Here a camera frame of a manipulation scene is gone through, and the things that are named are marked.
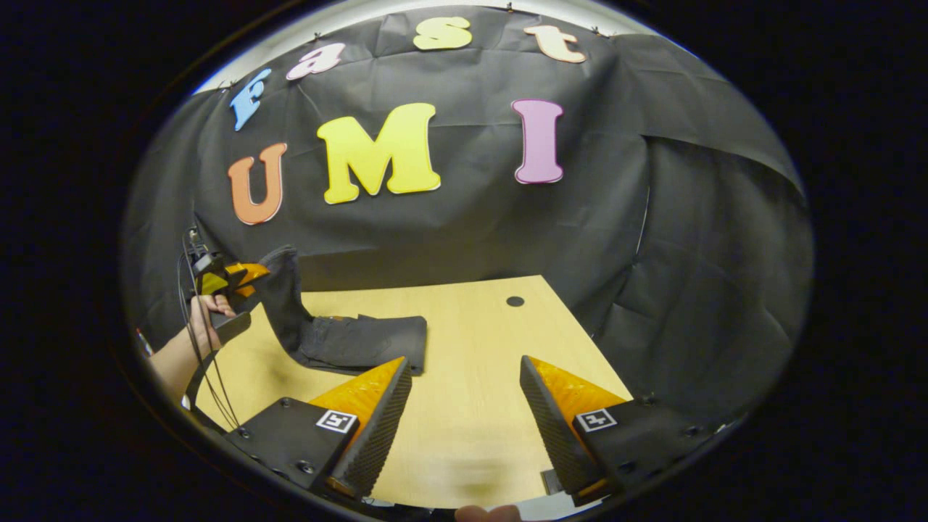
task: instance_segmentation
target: yellow letter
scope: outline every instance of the yellow letter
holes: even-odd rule
[[[416,26],[419,36],[412,39],[412,43],[419,49],[457,49],[466,46],[473,39],[470,31],[470,22],[461,18],[434,18],[423,21]]]
[[[329,156],[329,204],[352,202],[360,190],[349,178],[348,167],[371,196],[380,192],[387,164],[393,160],[393,175],[387,189],[394,194],[435,190],[442,179],[432,171],[429,159],[429,120],[435,107],[409,103],[393,109],[383,123],[377,141],[351,116],[319,127],[316,135],[326,140]]]
[[[526,27],[525,32],[534,34],[538,41],[538,47],[541,52],[551,58],[571,63],[580,63],[586,59],[583,53],[574,53],[567,48],[564,42],[576,44],[577,37],[572,34],[562,33],[560,29],[553,25],[538,25],[535,27]]]

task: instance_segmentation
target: blue letter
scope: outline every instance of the blue letter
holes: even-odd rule
[[[261,102],[257,101],[257,98],[264,92],[264,82],[262,82],[262,80],[270,73],[270,69],[258,72],[258,75],[248,82],[245,88],[232,98],[232,103],[229,103],[229,107],[235,110],[236,131],[241,129],[245,122],[251,118],[251,115],[258,110],[258,106],[261,105]]]

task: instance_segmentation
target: foam letter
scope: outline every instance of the foam letter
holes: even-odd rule
[[[416,36],[412,43],[419,49],[457,49],[466,46],[473,39],[470,22],[461,17],[434,18],[423,21],[416,26]]]
[[[535,27],[526,27],[525,32],[534,34],[535,40],[538,41],[538,47],[541,52],[551,58],[567,61],[570,63],[580,63],[586,59],[583,53],[575,53],[567,48],[564,42],[576,44],[577,38],[572,34],[562,33],[560,29],[553,25],[538,25]]]
[[[560,180],[564,170],[557,164],[554,123],[564,109],[543,99],[517,99],[512,109],[522,117],[522,166],[516,170],[516,180],[524,184]]]
[[[264,185],[267,195],[264,201],[255,203],[251,199],[251,182],[249,172],[254,165],[254,158],[242,158],[229,167],[229,179],[232,180],[232,206],[235,215],[246,225],[264,223],[277,214],[283,201],[283,183],[280,178],[280,157],[287,150],[286,143],[277,143],[261,151],[264,163]]]
[[[287,73],[287,79],[299,80],[306,74],[319,74],[328,71],[342,61],[339,57],[342,55],[343,49],[345,49],[345,44],[329,44],[303,55],[300,58],[300,63],[296,64]]]
[[[229,103],[229,107],[235,110],[236,131],[241,129],[245,122],[251,118],[251,115],[258,110],[258,106],[261,105],[261,102],[256,100],[264,92],[264,82],[262,82],[262,80],[270,75],[270,73],[270,69],[258,72],[258,75],[248,82],[245,88],[236,94],[236,96],[232,98],[232,102]]]
[[[429,159],[429,120],[435,107],[428,103],[410,103],[387,115],[377,141],[370,139],[351,116],[338,118],[319,127],[316,135],[326,140],[329,156],[329,204],[352,202],[360,190],[351,182],[348,169],[371,196],[380,185],[393,161],[393,175],[387,189],[394,194],[424,192],[441,186],[442,179],[432,171]]]

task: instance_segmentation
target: gray cloth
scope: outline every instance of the gray cloth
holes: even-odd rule
[[[358,375],[406,357],[413,375],[422,374],[424,318],[313,317],[303,307],[297,260],[292,246],[276,249],[260,261],[270,273],[253,283],[274,334],[293,360],[306,368]]]

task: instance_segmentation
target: black fabric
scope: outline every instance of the black fabric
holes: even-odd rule
[[[472,42],[415,48],[415,27],[438,16],[466,18]],[[540,24],[574,35],[587,60],[541,53],[522,30]],[[541,274],[634,394],[687,415],[743,411],[776,379],[811,287],[806,199],[763,116],[703,62],[660,36],[607,38],[486,7],[410,10],[310,38],[233,87],[192,97],[142,162],[123,280],[153,346],[182,326],[174,245],[189,219],[176,216],[194,215],[211,248],[243,262],[293,245],[304,291]],[[301,56],[337,42],[347,47],[336,67],[285,79]],[[236,132],[229,102],[264,68],[260,109]],[[564,108],[557,183],[514,179],[522,128],[510,103],[520,98]],[[318,127],[353,116],[375,137],[390,111],[414,102],[436,108],[429,150],[442,186],[326,203]],[[256,159],[261,201],[257,156],[280,142],[279,212],[244,225],[228,167]]]
[[[255,280],[271,329],[284,350],[307,368],[358,375],[406,357],[413,375],[425,367],[426,321],[422,317],[375,319],[313,317],[303,307],[297,251],[277,248],[260,264],[269,274]]]

